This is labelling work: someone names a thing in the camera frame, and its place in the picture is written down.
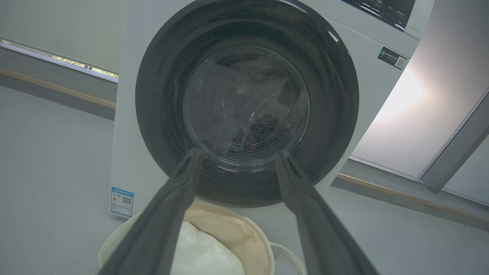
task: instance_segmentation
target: blue and white sticker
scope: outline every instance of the blue and white sticker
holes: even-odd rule
[[[131,218],[133,215],[134,193],[112,187],[111,192],[111,212]]]

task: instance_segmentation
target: wooden trim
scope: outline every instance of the wooden trim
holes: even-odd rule
[[[31,76],[28,76],[28,75],[24,75],[24,74],[15,72],[15,71],[11,71],[11,70],[0,68],[0,74],[6,75],[6,76],[10,76],[10,77],[13,77],[13,78],[16,78],[16,79],[20,79],[20,80],[25,81],[25,82],[29,82],[29,83],[32,83],[32,84],[35,84],[35,85],[38,85],[38,86],[41,86],[41,87],[44,87],[44,88],[51,89],[53,91],[57,91],[57,92],[68,94],[68,95],[71,95],[71,96],[74,96],[74,97],[78,97],[80,99],[83,99],[83,100],[86,100],[86,101],[89,101],[89,102],[92,102],[92,103],[95,103],[95,104],[99,104],[99,105],[102,105],[102,106],[105,106],[105,107],[109,107],[109,108],[115,109],[115,103],[112,103],[112,102],[109,102],[109,101],[106,101],[106,100],[103,100],[103,99],[100,99],[100,98],[97,98],[97,97],[93,97],[93,96],[90,96],[90,95],[86,95],[84,93],[76,92],[76,91],[67,89],[65,87],[61,87],[61,86],[58,86],[58,85],[55,85],[55,84],[46,82],[44,80],[40,80],[40,79],[31,77]]]
[[[350,177],[350,176],[347,176],[347,175],[344,175],[344,174],[338,174],[336,177],[337,178],[340,178],[342,180],[346,180],[346,181],[349,181],[349,182],[352,182],[352,183],[355,183],[355,184],[359,184],[359,185],[362,185],[362,186],[371,188],[371,189],[375,189],[375,190],[378,190],[378,191],[389,193],[391,195],[402,197],[402,198],[405,198],[407,200],[410,200],[410,201],[413,201],[413,202],[417,202],[417,203],[420,203],[422,205],[426,205],[426,206],[429,206],[429,207],[432,207],[432,208],[435,208],[435,209],[447,211],[447,212],[454,213],[454,214],[457,214],[457,215],[462,215],[462,216],[465,216],[465,217],[470,217],[470,218],[472,218],[474,220],[477,220],[477,221],[482,221],[482,222],[489,223],[489,220],[484,219],[484,218],[481,218],[479,216],[475,216],[475,215],[468,214],[468,213],[465,213],[465,212],[462,212],[462,211],[458,211],[456,209],[449,208],[449,207],[446,207],[446,206],[441,206],[441,205],[438,205],[438,204],[434,204],[434,203],[432,203],[430,201],[427,201],[427,200],[424,200],[424,199],[420,199],[420,198],[415,197],[415,196],[412,196],[412,195],[407,195],[407,194],[401,193],[399,191],[395,191],[393,189],[390,189],[390,188],[387,188],[387,187],[384,187],[384,186],[377,185],[375,183],[366,182],[366,181],[363,181],[363,180],[360,180],[360,179],[357,179],[357,178],[354,178],[354,177]]]

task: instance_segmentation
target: door glass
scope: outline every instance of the door glass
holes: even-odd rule
[[[192,74],[184,122],[204,156],[230,171],[262,171],[306,131],[310,100],[297,70],[255,46],[221,50]]]

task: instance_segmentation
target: wall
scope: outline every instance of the wall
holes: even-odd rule
[[[0,37],[113,72],[125,0],[2,0]]]
[[[489,136],[447,182],[445,189],[489,205]]]
[[[403,75],[352,153],[419,178],[489,87],[489,1],[436,0]]]

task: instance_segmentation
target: qr code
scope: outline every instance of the qr code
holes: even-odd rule
[[[133,203],[133,199],[129,198],[129,197],[122,196],[122,202],[130,205],[131,203]]]
[[[402,69],[402,67],[404,67],[404,64],[406,64],[406,59],[402,58],[402,57],[399,57],[396,64],[394,66]]]

